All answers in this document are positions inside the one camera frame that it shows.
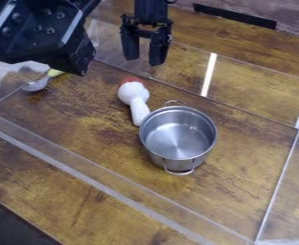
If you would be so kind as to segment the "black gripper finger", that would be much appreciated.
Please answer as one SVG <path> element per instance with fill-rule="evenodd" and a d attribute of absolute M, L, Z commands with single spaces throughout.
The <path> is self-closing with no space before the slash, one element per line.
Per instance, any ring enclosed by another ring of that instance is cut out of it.
<path fill-rule="evenodd" d="M 155 31 L 151 34 L 150 42 L 150 65 L 162 65 L 166 61 L 167 51 L 171 43 L 168 31 Z"/>
<path fill-rule="evenodd" d="M 128 30 L 123 29 L 120 31 L 122 35 L 122 45 L 123 53 L 127 60 L 134 60 L 139 58 L 139 36 L 138 34 Z"/>

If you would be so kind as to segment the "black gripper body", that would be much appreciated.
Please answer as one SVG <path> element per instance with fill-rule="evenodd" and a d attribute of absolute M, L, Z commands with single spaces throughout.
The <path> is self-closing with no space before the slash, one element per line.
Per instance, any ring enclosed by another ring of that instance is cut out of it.
<path fill-rule="evenodd" d="M 128 29 L 138 36 L 150 38 L 152 32 L 139 28 L 139 25 L 150 25 L 158 28 L 158 31 L 168 31 L 171 33 L 172 21 L 167 17 L 170 4 L 172 4 L 171 0 L 135 0 L 135 13 L 132 15 L 122 15 L 123 24 L 120 31 Z"/>

